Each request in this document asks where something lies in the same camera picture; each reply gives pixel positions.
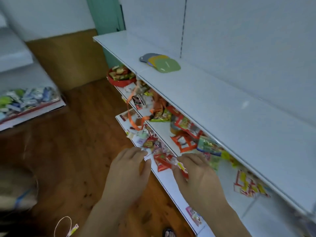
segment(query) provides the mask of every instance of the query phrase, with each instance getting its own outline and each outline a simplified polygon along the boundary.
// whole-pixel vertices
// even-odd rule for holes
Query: hand
[[[140,173],[139,166],[147,151],[133,147],[121,151],[112,161],[101,201],[125,211],[144,191],[151,171],[151,160],[147,160]]]
[[[204,219],[213,217],[228,205],[221,183],[215,171],[197,154],[183,154],[178,157],[188,171],[189,179],[179,168],[172,168],[179,190],[187,203]]]

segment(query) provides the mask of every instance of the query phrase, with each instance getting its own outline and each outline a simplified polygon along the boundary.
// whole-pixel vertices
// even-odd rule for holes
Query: white cable
[[[57,223],[57,225],[56,225],[56,227],[55,227],[55,230],[54,230],[54,237],[56,237],[56,236],[55,236],[55,233],[56,233],[57,226],[58,226],[58,225],[59,225],[59,223],[60,223],[63,219],[65,219],[65,218],[70,219],[70,228],[69,228],[69,231],[68,231],[68,233],[67,233],[67,235],[66,235],[66,236],[68,236],[69,232],[71,231],[71,227],[72,227],[72,220],[71,220],[71,218],[70,218],[69,216],[64,216],[64,217],[62,217],[62,218],[58,221],[58,223]]]

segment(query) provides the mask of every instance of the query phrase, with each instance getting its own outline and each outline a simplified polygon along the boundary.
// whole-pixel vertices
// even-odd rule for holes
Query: red basket
[[[112,72],[112,68],[107,73],[107,79],[109,80],[109,83],[111,83],[113,86],[125,87],[128,86],[130,83],[136,82],[136,77],[129,80],[113,80],[113,78],[109,75],[110,72]]]

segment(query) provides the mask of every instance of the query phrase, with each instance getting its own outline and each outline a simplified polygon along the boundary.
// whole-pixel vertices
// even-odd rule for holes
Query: left hand
[[[139,165],[147,155],[139,147],[121,151],[112,161],[101,201],[110,202],[125,211],[144,191],[151,171],[151,159],[140,173]]]

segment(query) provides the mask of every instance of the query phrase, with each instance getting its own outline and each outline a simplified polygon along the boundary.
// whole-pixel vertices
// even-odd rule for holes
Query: brown wall panel
[[[27,46],[60,90],[104,78],[108,71],[95,29],[27,42]]]

